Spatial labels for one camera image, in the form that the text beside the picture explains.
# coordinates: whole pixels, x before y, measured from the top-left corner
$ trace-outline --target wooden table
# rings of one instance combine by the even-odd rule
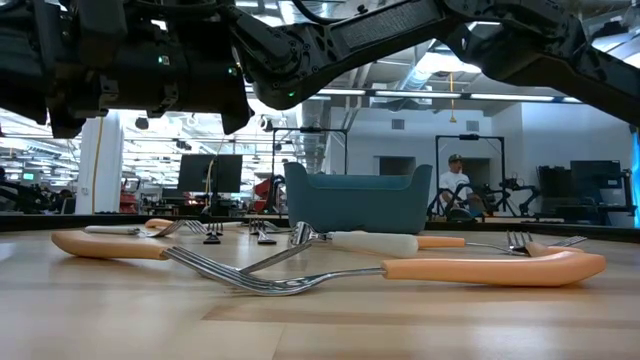
[[[260,247],[247,229],[222,245],[173,241],[236,266]],[[502,234],[467,233],[475,242]],[[536,236],[541,242],[555,239]],[[589,241],[605,273],[560,289],[339,279],[291,297],[243,294],[175,262],[66,255],[48,232],[0,235],[2,359],[639,359],[640,247]],[[469,248],[432,257],[491,257]],[[314,247],[261,276],[376,266],[381,258]]]

